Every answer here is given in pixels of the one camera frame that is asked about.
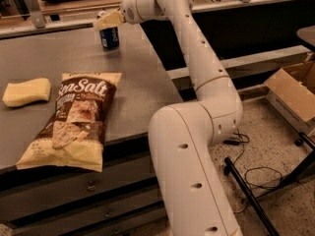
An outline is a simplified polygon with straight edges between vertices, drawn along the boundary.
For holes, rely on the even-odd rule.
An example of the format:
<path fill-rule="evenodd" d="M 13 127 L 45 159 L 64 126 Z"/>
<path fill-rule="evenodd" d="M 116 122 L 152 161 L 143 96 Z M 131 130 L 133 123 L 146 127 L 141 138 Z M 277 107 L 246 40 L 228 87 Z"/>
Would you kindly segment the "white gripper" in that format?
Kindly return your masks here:
<path fill-rule="evenodd" d="M 136 0 L 123 0 L 120 4 L 120 11 L 99 12 L 94 22 L 94 28 L 96 30 L 115 28 L 124 23 L 124 18 L 129 24 L 137 24 L 139 22 Z"/>

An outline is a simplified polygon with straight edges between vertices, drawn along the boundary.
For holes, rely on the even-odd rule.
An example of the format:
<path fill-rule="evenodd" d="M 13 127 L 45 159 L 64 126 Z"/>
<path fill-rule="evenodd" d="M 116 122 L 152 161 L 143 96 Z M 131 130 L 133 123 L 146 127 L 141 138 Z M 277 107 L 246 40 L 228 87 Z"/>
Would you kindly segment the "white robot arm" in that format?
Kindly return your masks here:
<path fill-rule="evenodd" d="M 122 0 L 129 24 L 169 20 L 197 99 L 167 105 L 149 125 L 154 169 L 173 236 L 243 236 L 211 160 L 209 146 L 239 125 L 240 96 L 199 29 L 190 0 Z"/>

